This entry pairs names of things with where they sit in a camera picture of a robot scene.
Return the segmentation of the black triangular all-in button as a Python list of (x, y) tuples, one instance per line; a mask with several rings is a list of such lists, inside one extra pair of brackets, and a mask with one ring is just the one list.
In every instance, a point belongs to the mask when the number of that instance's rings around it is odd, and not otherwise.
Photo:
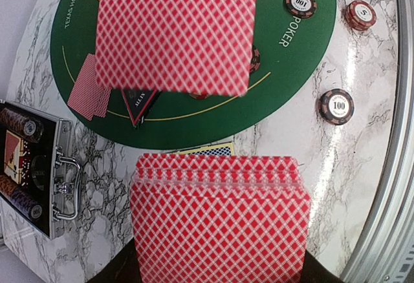
[(156, 90), (122, 89), (122, 97), (135, 129), (143, 124), (161, 92)]

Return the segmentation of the dark 100 chips mat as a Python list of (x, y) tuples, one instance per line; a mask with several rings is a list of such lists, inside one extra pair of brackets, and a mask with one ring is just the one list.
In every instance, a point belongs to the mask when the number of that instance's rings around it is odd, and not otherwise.
[(299, 18), (310, 18), (316, 13), (316, 0), (285, 0), (287, 10)]
[(253, 45), (252, 46), (252, 59), (250, 61), (250, 70), (249, 73), (253, 74), (254, 72), (256, 72), (261, 64), (261, 56), (260, 56), (260, 52), (258, 50), (258, 48)]

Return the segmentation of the red-backed playing card deck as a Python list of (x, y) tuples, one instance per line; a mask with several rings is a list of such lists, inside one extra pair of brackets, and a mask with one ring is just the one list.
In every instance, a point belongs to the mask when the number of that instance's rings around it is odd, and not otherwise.
[(311, 197), (290, 156), (144, 154), (130, 194), (143, 282), (299, 282)]

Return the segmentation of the red card airborne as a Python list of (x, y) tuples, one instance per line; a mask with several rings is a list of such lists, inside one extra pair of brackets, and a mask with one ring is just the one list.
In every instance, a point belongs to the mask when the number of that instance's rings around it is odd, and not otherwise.
[(248, 90), (256, 0), (100, 0), (96, 77), (113, 89)]

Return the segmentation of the red card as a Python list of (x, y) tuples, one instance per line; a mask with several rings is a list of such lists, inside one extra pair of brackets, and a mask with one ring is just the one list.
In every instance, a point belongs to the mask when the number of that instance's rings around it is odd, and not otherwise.
[(96, 58), (88, 54), (74, 83), (67, 105), (85, 119), (107, 114), (111, 89), (99, 85), (96, 79)]

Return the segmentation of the dark red 100 chip stack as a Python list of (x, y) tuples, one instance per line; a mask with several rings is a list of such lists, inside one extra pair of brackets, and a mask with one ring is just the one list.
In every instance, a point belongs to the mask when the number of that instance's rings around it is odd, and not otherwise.
[(345, 90), (331, 89), (319, 98), (318, 112), (328, 123), (344, 125), (353, 117), (354, 101)]

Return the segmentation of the dark 100 chips bottom mat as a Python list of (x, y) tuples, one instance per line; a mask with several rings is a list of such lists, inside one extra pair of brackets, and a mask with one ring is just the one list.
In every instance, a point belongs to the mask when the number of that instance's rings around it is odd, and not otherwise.
[(316, 13), (316, 0), (285, 0), (287, 10), (299, 18), (310, 18)]

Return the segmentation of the orange-red 5 chip stack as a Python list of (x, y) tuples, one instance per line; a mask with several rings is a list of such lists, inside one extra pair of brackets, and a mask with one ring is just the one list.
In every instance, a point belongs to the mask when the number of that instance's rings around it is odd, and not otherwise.
[(345, 9), (345, 20), (351, 28), (365, 31), (376, 23), (377, 17), (370, 4), (365, 1), (354, 0)]

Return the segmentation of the red chip stack mat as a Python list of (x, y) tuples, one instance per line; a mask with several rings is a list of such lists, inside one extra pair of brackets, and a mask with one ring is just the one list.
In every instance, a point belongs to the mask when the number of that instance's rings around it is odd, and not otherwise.
[(210, 97), (209, 94), (189, 94), (189, 96), (196, 100), (205, 100)]

